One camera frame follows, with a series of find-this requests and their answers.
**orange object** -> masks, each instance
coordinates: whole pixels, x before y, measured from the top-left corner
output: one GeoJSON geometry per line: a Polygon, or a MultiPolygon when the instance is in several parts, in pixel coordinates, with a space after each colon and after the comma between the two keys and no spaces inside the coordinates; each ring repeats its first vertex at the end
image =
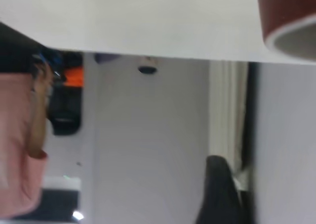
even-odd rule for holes
{"type": "Polygon", "coordinates": [[[83,87],[83,67],[76,67],[65,70],[67,87],[83,87]]]}

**white wall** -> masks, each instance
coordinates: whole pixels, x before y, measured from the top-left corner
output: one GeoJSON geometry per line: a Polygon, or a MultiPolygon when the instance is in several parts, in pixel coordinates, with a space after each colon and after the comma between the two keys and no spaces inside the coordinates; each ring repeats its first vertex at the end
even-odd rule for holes
{"type": "Polygon", "coordinates": [[[263,64],[259,75],[259,224],[314,223],[316,67],[263,64]]]}
{"type": "Polygon", "coordinates": [[[191,224],[208,146],[208,61],[138,57],[103,64],[97,109],[94,223],[191,224]]]}

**purple object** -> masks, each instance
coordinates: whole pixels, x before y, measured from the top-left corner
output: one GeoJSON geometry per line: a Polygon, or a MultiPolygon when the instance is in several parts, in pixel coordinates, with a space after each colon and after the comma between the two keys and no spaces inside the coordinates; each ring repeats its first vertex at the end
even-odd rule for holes
{"type": "Polygon", "coordinates": [[[94,55],[94,60],[98,63],[101,64],[103,62],[110,62],[113,61],[117,58],[119,58],[119,54],[109,54],[109,53],[96,53],[94,55]]]}

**person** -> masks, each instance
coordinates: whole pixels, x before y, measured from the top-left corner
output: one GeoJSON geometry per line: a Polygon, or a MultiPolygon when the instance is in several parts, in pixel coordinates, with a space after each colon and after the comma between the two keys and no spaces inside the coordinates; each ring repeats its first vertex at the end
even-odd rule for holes
{"type": "Polygon", "coordinates": [[[0,219],[26,214],[40,201],[51,82],[47,64],[34,80],[30,73],[0,73],[0,219]]]}

